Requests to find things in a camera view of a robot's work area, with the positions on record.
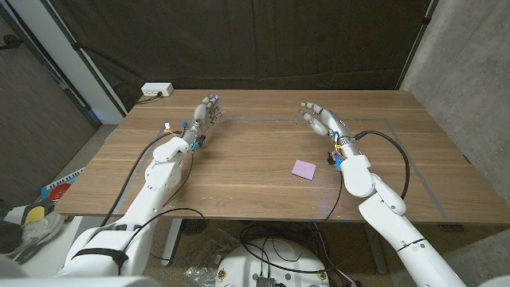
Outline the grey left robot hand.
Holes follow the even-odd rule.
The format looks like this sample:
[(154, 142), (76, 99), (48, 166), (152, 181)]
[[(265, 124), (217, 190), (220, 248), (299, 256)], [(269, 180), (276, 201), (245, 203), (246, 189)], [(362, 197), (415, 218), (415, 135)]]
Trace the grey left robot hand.
[(222, 115), (219, 95), (211, 92), (194, 110), (193, 120), (184, 129), (181, 138), (193, 149), (202, 146), (207, 132)]

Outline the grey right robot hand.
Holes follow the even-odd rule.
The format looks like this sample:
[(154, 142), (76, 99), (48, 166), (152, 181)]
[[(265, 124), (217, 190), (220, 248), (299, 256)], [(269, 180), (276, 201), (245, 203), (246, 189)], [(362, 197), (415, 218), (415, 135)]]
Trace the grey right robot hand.
[(319, 136), (328, 137), (342, 157), (346, 159), (361, 154), (347, 125), (334, 112), (311, 102), (300, 105), (300, 115), (310, 128)]

